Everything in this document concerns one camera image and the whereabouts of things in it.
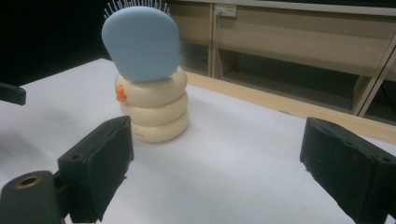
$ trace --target ring toy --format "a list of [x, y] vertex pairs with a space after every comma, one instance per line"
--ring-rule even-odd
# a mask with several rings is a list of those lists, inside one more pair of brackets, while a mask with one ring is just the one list
[[177, 119], [186, 111], [188, 95], [184, 91], [175, 101], [167, 105], [154, 107], [138, 107], [128, 104], [120, 104], [124, 115], [129, 115], [135, 124], [143, 126], [158, 126]]
[[181, 67], [166, 79], [150, 82], [132, 82], [118, 75], [115, 86], [118, 98], [129, 105], [139, 107], [166, 105], [176, 100], [186, 90], [187, 75]]
[[132, 123], [135, 138], [142, 142], [160, 143], [181, 134], [189, 124], [189, 112], [184, 112], [179, 118], [160, 126], [142, 126]]

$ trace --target blue brush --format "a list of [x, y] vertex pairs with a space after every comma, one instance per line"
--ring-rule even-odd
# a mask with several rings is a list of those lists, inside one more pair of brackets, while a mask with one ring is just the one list
[[102, 39], [120, 74], [134, 82], [170, 77], [178, 66], [178, 29], [157, 0], [123, 0], [105, 9]]

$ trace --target white tabletop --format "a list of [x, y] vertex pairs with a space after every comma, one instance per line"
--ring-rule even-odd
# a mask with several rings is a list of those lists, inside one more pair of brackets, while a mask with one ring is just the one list
[[[24, 86], [24, 106], [0, 102], [0, 187], [56, 172], [70, 147], [121, 116], [116, 74], [98, 60]], [[103, 223], [353, 223], [299, 161], [304, 119], [190, 85], [187, 92], [188, 129], [162, 144], [134, 141], [128, 178]], [[396, 155], [395, 145], [368, 140]]]

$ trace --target wooden cabinet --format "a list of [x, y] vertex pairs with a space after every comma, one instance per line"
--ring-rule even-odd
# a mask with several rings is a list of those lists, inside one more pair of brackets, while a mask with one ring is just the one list
[[[236, 18], [216, 15], [218, 2], [237, 5]], [[180, 38], [208, 46], [211, 77], [219, 76], [220, 67], [232, 67], [238, 53], [358, 75], [350, 111], [361, 117], [382, 81], [396, 80], [396, 9], [392, 16], [393, 11], [383, 9], [382, 15], [378, 8], [380, 15], [367, 8], [357, 14], [353, 7], [346, 13], [251, 2], [171, 1]]]

